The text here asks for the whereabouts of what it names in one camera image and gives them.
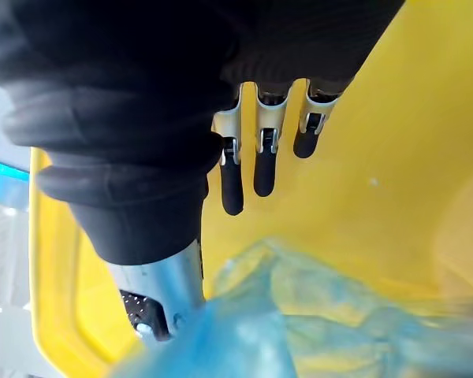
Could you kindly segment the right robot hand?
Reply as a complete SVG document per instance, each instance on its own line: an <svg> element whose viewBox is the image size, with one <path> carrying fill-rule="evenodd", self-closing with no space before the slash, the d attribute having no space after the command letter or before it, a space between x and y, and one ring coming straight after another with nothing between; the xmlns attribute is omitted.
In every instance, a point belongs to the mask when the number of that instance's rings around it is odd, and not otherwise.
<svg viewBox="0 0 473 378"><path fill-rule="evenodd" d="M3 124L47 153L40 189L66 202L148 342L203 304L207 173L224 161L226 211L243 207L237 143L214 116L239 87L285 108L295 80L335 99L400 1L0 1Z"/></svg>

